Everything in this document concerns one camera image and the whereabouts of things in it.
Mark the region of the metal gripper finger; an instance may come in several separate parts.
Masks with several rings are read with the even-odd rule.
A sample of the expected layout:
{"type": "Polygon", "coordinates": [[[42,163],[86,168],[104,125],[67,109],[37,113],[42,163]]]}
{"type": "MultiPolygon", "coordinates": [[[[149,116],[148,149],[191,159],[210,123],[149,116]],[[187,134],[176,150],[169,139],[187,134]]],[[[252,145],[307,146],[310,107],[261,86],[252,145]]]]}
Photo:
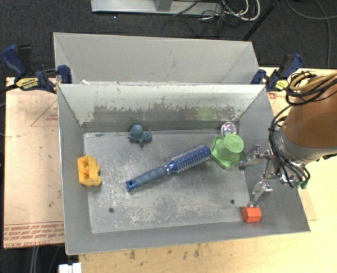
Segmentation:
{"type": "Polygon", "coordinates": [[[258,207],[259,201],[261,199],[265,199],[265,197],[267,197],[272,192],[273,188],[268,181],[259,181],[252,189],[249,207],[258,207]]]}
{"type": "Polygon", "coordinates": [[[239,164],[239,169],[246,169],[247,167],[254,166],[260,161],[261,146],[254,145],[244,156],[239,164]]]}

